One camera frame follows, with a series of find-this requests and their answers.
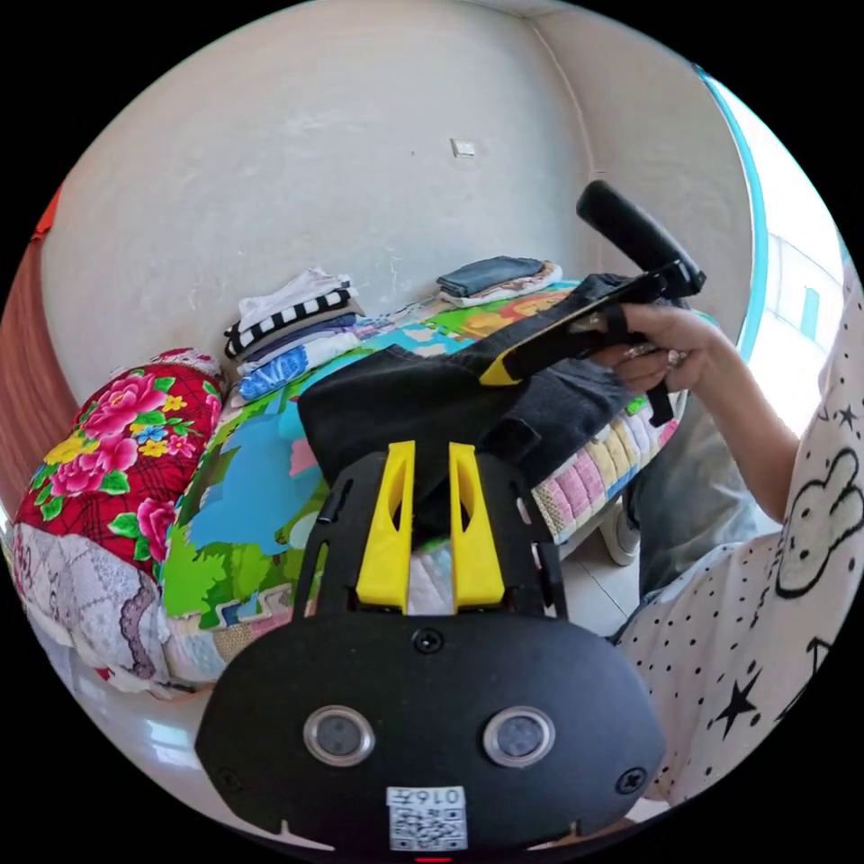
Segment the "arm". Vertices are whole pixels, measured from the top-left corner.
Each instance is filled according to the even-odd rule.
[[[716,423],[756,503],[775,522],[782,522],[798,439],[725,338],[706,351],[693,393]]]
[[[782,522],[797,456],[798,440],[777,416],[735,346],[697,314],[655,306],[625,305],[633,333],[663,348],[641,355],[616,346],[595,355],[615,369],[634,392],[648,392],[661,381],[671,392],[690,390],[706,407],[737,462],[757,504]],[[681,354],[670,365],[668,352]]]

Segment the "patchwork quilt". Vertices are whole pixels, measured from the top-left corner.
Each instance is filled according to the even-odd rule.
[[[472,309],[435,298],[365,319],[360,347],[261,400],[227,409],[176,505],[164,563],[154,568],[171,633],[165,650],[172,673],[213,681],[246,645],[291,620],[303,549],[328,491],[297,411],[304,390],[388,346],[422,356],[452,354],[549,308],[577,284]],[[557,543],[598,513],[668,440],[677,421],[654,429],[650,416],[635,404],[534,490]],[[446,612],[449,569],[447,543],[414,556],[414,608],[428,612],[427,595],[434,594]]]

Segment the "white shirt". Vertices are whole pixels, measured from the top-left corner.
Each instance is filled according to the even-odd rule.
[[[801,438],[782,530],[714,550],[626,629],[666,733],[646,792],[675,805],[735,768],[803,692],[864,574],[864,292],[845,309]]]

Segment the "black cloth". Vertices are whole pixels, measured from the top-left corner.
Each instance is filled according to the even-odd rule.
[[[565,360],[509,387],[479,377],[506,348],[618,287],[587,277],[551,309],[453,355],[386,348],[313,384],[298,410],[310,448],[332,484],[356,460],[397,441],[416,442],[414,545],[449,536],[448,445],[471,444],[516,465],[533,488],[632,399],[621,379],[588,360]]]

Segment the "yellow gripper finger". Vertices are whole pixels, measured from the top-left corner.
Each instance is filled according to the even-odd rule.
[[[399,608],[403,615],[408,614],[414,453],[413,441],[390,445],[356,584],[365,606]]]
[[[454,611],[499,604],[504,599],[504,580],[480,467],[474,448],[466,444],[450,445],[450,532]]]

